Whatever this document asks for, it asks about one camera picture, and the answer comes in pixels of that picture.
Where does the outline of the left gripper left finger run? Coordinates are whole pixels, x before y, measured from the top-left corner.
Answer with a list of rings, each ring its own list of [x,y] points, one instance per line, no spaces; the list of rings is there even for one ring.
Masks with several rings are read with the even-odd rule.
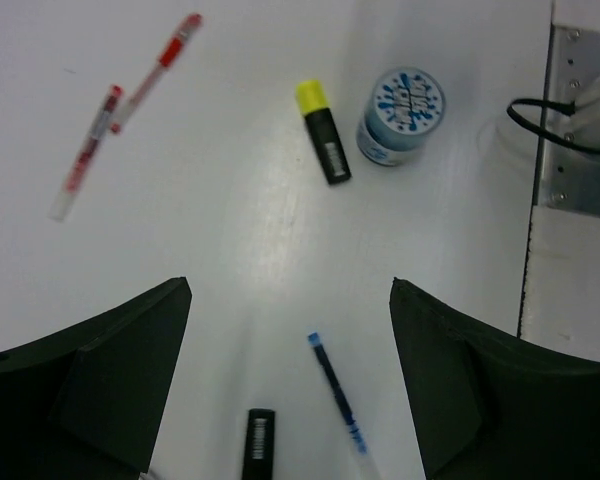
[[[169,279],[0,352],[0,479],[137,479],[148,471],[191,290]]]

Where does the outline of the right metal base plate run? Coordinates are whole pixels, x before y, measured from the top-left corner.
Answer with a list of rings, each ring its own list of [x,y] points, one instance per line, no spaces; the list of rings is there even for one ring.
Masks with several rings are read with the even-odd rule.
[[[600,98],[586,106],[579,99],[600,78],[600,33],[580,28],[551,28],[543,98],[574,104],[578,115],[547,110],[540,126],[567,143],[539,141],[533,204],[600,217],[600,156],[571,147],[600,149]]]

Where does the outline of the yellow highlighter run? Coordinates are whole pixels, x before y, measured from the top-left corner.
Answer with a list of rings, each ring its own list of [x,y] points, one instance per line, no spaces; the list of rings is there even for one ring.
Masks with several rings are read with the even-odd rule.
[[[321,83],[315,79],[301,82],[295,98],[327,183],[349,181],[351,170]]]

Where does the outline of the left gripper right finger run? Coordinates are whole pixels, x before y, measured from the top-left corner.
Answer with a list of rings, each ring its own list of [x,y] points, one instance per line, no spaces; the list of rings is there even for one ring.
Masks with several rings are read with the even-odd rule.
[[[429,479],[600,479],[600,362],[395,280],[390,314]]]

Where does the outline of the blue tape roll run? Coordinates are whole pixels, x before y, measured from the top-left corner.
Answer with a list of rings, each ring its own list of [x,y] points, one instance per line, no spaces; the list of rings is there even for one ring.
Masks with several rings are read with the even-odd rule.
[[[415,67],[389,70],[371,90],[356,132],[358,148],[376,164],[401,165],[425,145],[445,110],[434,77]]]

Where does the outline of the blue refill pen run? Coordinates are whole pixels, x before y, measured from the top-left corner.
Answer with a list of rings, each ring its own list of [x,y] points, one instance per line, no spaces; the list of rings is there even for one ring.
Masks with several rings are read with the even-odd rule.
[[[338,411],[344,421],[349,437],[353,444],[353,450],[359,462],[361,476],[363,479],[380,479],[375,461],[372,457],[369,445],[355,419],[353,410],[342,389],[339,379],[327,355],[321,337],[317,332],[308,335],[308,342],[314,352],[316,360],[321,367]]]

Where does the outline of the red gel pen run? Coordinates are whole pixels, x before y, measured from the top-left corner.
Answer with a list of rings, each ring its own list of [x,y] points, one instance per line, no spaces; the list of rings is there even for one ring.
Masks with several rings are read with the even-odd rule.
[[[76,158],[54,199],[49,212],[51,219],[62,222],[71,211],[84,179],[86,178],[88,168],[106,136],[112,115],[122,97],[123,89],[119,85],[111,85],[109,87],[86,133]]]
[[[131,116],[139,108],[161,77],[175,63],[194,36],[195,32],[201,27],[202,23],[203,17],[199,13],[191,13],[181,21],[161,53],[158,55],[155,65],[132,92],[124,105],[120,107],[114,115],[110,124],[112,133],[120,134],[122,132]]]

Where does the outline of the pink highlighter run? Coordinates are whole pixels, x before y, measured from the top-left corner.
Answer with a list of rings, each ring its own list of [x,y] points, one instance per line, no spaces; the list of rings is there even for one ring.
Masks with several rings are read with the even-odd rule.
[[[250,409],[242,462],[242,480],[272,480],[275,452],[276,412]]]

